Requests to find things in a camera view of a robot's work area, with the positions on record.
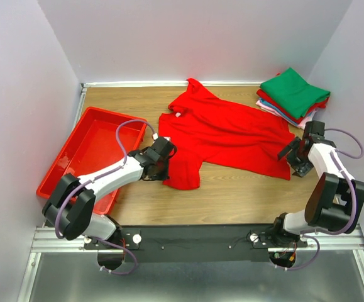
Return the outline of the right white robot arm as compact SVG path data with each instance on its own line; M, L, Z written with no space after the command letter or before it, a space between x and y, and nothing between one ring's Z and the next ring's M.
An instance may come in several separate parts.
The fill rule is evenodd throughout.
M304 210L282 213L270 230L271 242L279 247L297 242L312 232L350 234L364 204L364 182L356 180L338 157L336 144L325 138L325 124L306 123L302 137L295 137L278 158L285 158L294 174L304 177L312 169L319 178Z

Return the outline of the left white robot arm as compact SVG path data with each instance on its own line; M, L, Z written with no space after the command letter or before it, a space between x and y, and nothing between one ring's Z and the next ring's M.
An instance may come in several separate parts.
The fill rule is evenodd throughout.
M73 240L83 235L98 238L107 249L119 243L117 224L107 215L98 215L94 206L109 193L132 182L168 179L169 159L177 147L166 137L158 137L143 150L133 150L117 163L88 175L69 173L57 183L43 207L43 215L55 228L59 239Z

